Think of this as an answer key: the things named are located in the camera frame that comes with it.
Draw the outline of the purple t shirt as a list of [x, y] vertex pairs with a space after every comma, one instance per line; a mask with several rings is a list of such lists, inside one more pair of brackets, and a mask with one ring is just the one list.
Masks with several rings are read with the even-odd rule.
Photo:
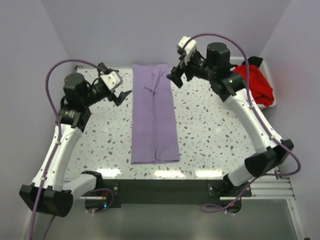
[[175, 163], [180, 160], [169, 66], [133, 66], [131, 163]]

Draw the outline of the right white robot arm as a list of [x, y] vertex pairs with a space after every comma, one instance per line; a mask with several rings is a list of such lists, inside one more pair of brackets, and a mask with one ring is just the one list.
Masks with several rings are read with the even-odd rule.
[[224, 43], [210, 43], [206, 58], [203, 58], [195, 40], [181, 40], [177, 53], [180, 62], [171, 69], [167, 78], [178, 88], [183, 86], [183, 75], [188, 82], [194, 77], [208, 81], [213, 92], [235, 113], [253, 144], [255, 154], [223, 177], [223, 192], [233, 197], [241, 190], [242, 184], [281, 165], [294, 144], [290, 139], [284, 140], [264, 117], [252, 94], [247, 91], [242, 75], [232, 70], [230, 50]]

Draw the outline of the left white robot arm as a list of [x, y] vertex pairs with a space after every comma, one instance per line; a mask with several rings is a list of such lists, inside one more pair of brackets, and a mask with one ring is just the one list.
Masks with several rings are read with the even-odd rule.
[[85, 170], [78, 178], [64, 183], [72, 152], [85, 131], [91, 116], [90, 106], [107, 99], [116, 106], [122, 104], [129, 91], [115, 95], [123, 83], [119, 72], [100, 72], [90, 84], [80, 73], [71, 73], [64, 80], [64, 97], [58, 111], [59, 123], [43, 164], [30, 185], [22, 185], [19, 195], [28, 208], [36, 213], [65, 217], [73, 202], [86, 193], [99, 196], [104, 190], [103, 177], [96, 171]]

